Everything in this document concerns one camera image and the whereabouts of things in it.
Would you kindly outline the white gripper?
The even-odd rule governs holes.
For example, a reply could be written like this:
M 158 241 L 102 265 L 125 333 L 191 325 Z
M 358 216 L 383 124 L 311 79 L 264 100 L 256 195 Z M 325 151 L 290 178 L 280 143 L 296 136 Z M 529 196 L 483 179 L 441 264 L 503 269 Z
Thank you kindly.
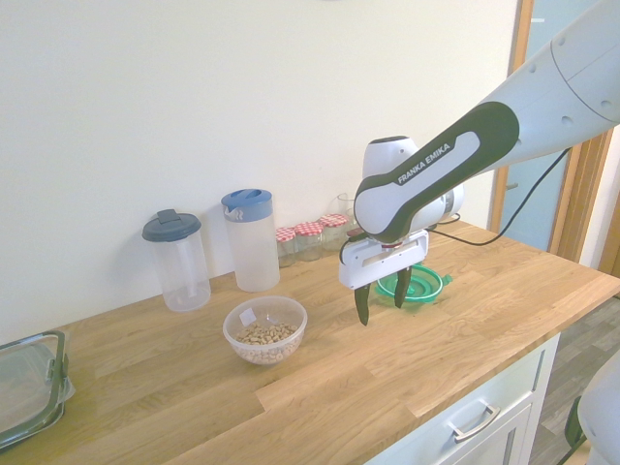
M 348 289 L 355 290 L 355 304 L 359 321 L 369 322 L 368 298 L 371 283 L 397 271 L 394 304 L 401 308 L 411 283 L 411 265 L 422 262 L 429 249 L 427 231 L 410 234 L 395 247 L 386 247 L 374 239 L 347 244 L 339 265 L 339 280 Z

